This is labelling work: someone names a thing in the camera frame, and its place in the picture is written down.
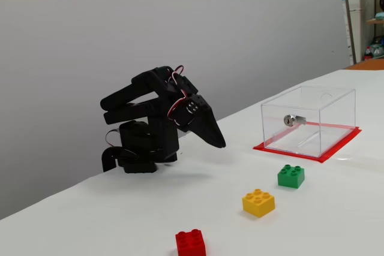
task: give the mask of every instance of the red mat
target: red mat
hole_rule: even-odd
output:
[[[307,125],[319,125],[318,123],[315,122],[307,122]],[[343,125],[332,125],[332,124],[322,124],[322,126],[328,126],[328,127],[338,127],[338,128],[344,128]],[[280,139],[287,135],[289,132],[292,130],[285,130],[279,135],[277,135],[277,139]],[[260,150],[260,151],[265,151],[265,152],[270,152],[270,153],[276,153],[276,154],[282,154],[282,155],[288,155],[288,156],[293,156],[293,157],[298,157],[298,158],[305,158],[305,159],[310,159],[310,160],[315,160],[320,163],[325,162],[326,160],[330,159],[330,157],[335,154],[337,151],[339,151],[344,145],[346,145],[349,141],[354,139],[356,135],[358,135],[361,132],[361,129],[359,127],[355,127],[355,129],[349,133],[347,136],[345,136],[343,139],[341,139],[338,143],[333,145],[331,148],[329,148],[322,156],[320,157],[313,157],[313,156],[306,156],[306,155],[301,155],[293,152],[286,152],[286,151],[281,151],[281,150],[275,150],[275,149],[269,149],[264,147],[264,142],[261,142],[261,144],[253,147],[255,150]],[[268,139],[267,145],[272,142],[272,139]]]

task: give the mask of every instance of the cable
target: cable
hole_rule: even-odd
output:
[[[107,134],[106,134],[106,142],[107,142],[109,145],[111,145],[111,147],[115,147],[115,145],[112,145],[112,144],[109,143],[108,140],[107,140],[107,136],[108,136],[108,134],[111,133],[111,132],[117,132],[117,133],[119,133],[119,129],[112,129],[112,130],[108,131]],[[125,150],[125,151],[128,151],[128,152],[131,152],[132,154],[135,154],[135,155],[137,156],[137,158],[140,157],[140,156],[138,156],[138,154],[134,153],[134,152],[131,151],[131,150],[128,150],[128,149],[126,149],[126,148],[124,148],[124,150]]]
[[[178,71],[179,69],[181,68],[181,71],[178,72],[179,74],[181,74],[183,71],[184,71],[184,65],[179,65],[176,67],[175,71]]]
[[[106,134],[106,142],[107,142],[109,145],[111,145],[111,147],[115,147],[115,145],[110,144],[110,143],[108,142],[108,140],[107,140],[107,136],[108,136],[108,134],[111,133],[111,132],[119,132],[119,129],[112,129],[112,130],[108,131],[107,134]]]
[[[168,78],[168,82],[170,81],[170,79],[171,78],[173,78],[172,77],[172,75],[173,75],[173,73],[178,73],[179,75],[182,73],[184,71],[184,66],[183,65],[179,65],[179,66],[177,66],[176,67],[176,69],[174,70],[174,72],[172,72],[172,74],[171,74],[171,76]]]
[[[180,66],[178,66],[178,67],[176,68],[176,70],[175,70],[174,72],[172,72],[172,74],[171,74],[171,76],[170,76],[170,78],[173,79],[173,81],[175,82],[175,84],[177,85],[178,88],[180,88],[180,87],[179,87],[179,85],[178,85],[178,82],[177,82],[176,79],[175,79],[175,74],[178,73],[177,70],[180,69],[180,68],[182,68],[182,70],[181,70],[181,72],[180,72],[180,73],[182,73],[183,70],[184,70],[184,66],[180,65]],[[187,93],[185,93],[185,91],[184,91],[183,89],[181,89],[181,88],[180,88],[180,90],[181,90],[181,92],[183,93],[184,97],[178,99],[178,100],[177,100],[175,103],[173,103],[173,105],[170,107],[170,109],[169,109],[169,111],[168,111],[168,113],[167,113],[167,117],[168,117],[170,120],[174,120],[174,119],[170,118],[169,116],[170,116],[170,114],[174,111],[174,109],[176,109],[176,106],[177,106],[181,101],[187,99]]]

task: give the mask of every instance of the red lego brick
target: red lego brick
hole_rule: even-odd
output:
[[[206,256],[202,232],[198,229],[177,234],[176,244],[179,256]]]

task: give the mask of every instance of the green lego brick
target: green lego brick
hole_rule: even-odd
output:
[[[297,189],[304,179],[304,169],[300,166],[291,167],[291,165],[287,164],[277,174],[277,183],[285,187]]]

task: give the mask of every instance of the metal knob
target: metal knob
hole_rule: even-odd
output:
[[[297,115],[285,115],[284,117],[284,124],[288,127],[295,126],[297,123],[300,124],[307,124],[307,118]]]

